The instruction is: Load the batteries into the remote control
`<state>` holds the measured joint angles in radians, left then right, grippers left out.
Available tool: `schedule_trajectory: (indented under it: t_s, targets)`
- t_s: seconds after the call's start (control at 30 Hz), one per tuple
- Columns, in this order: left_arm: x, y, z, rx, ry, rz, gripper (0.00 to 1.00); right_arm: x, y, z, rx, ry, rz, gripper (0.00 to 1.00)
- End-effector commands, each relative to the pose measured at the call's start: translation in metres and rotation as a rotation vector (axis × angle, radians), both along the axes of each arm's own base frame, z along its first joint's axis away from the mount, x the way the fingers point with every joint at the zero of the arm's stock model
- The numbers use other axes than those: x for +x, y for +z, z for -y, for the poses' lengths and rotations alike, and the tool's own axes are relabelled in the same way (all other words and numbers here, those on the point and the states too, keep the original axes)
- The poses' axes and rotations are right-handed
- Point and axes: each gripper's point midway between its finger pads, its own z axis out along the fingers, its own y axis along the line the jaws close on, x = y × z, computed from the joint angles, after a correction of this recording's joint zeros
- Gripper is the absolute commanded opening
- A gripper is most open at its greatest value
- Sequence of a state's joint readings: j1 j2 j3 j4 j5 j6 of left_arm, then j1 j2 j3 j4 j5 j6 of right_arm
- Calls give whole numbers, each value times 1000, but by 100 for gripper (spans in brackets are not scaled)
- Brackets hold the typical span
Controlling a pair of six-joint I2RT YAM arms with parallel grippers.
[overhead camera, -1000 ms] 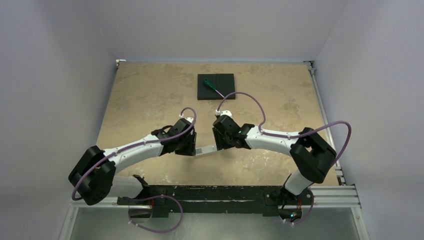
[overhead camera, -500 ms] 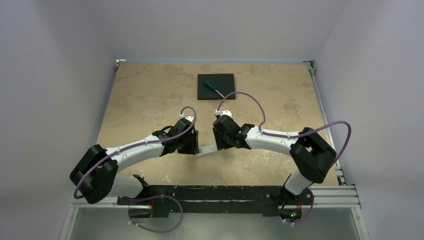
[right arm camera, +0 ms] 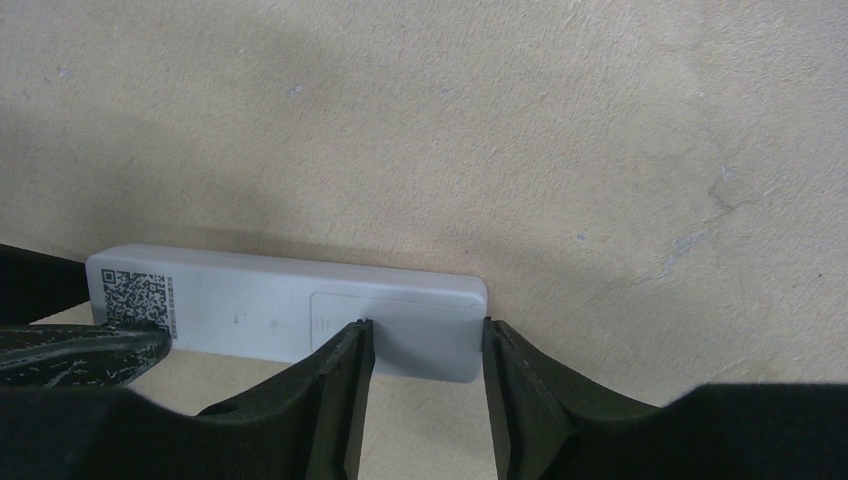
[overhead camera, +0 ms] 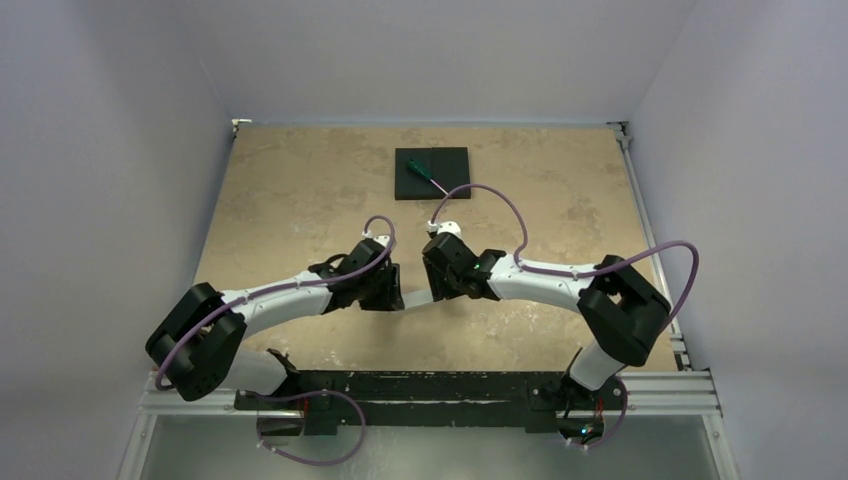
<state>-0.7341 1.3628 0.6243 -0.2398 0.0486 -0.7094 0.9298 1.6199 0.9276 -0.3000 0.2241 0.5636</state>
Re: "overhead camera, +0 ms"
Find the white remote control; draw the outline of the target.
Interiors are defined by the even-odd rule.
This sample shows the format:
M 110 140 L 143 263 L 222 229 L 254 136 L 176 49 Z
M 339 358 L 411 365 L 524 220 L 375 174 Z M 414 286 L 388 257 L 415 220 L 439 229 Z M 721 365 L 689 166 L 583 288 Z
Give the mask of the white remote control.
M 404 303 L 404 309 L 412 310 L 431 304 L 433 302 L 433 295 L 430 290 L 422 289 L 403 293 L 402 300 Z

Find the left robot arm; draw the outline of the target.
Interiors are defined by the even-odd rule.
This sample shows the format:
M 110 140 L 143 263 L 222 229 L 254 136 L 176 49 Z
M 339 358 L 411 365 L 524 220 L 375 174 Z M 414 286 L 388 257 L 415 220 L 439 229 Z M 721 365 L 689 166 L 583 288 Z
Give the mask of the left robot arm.
M 399 266 L 388 235 L 364 238 L 348 254 L 313 264 L 296 276 L 244 290 L 203 282 L 189 288 L 145 343 L 158 368 L 157 387 L 195 401 L 219 388 L 256 392 L 272 408 L 297 399 L 297 371 L 282 353 L 242 348 L 252 335 L 302 317 L 357 305 L 401 311 Z

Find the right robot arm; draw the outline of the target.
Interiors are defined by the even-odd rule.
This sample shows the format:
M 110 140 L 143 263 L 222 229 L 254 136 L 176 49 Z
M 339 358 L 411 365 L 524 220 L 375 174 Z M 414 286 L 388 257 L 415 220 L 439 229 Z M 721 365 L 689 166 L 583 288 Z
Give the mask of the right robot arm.
M 642 366 L 665 329 L 668 300 L 623 258 L 597 265 L 519 265 L 501 250 L 475 254 L 454 233 L 432 235 L 422 260 L 434 300 L 526 300 L 582 316 L 593 341 L 578 351 L 561 381 L 564 399 L 584 407 L 607 380 L 627 366 Z

